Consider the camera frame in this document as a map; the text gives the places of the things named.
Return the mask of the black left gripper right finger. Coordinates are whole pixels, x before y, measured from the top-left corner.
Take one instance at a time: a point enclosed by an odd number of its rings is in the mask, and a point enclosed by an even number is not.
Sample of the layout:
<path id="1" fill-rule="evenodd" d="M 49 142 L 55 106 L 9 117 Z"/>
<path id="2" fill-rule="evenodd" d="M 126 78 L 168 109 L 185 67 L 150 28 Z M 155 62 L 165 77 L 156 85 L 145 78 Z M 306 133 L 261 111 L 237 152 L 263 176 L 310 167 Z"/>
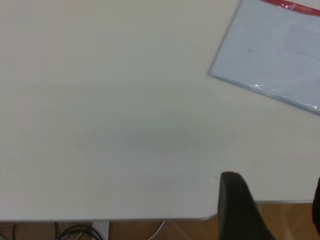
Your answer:
<path id="1" fill-rule="evenodd" d="M 312 221 L 317 233 L 320 233 L 320 178 L 318 179 L 312 202 Z"/>

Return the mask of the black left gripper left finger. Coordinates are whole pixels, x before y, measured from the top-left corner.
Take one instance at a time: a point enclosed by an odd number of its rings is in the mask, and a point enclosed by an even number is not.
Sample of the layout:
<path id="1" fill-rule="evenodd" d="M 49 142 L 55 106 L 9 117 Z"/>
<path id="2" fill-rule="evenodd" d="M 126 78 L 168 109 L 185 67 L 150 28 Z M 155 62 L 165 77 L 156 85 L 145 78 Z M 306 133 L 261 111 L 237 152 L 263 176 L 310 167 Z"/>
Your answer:
<path id="1" fill-rule="evenodd" d="M 274 240 L 244 178 L 236 172 L 220 175 L 218 196 L 220 240 Z"/>

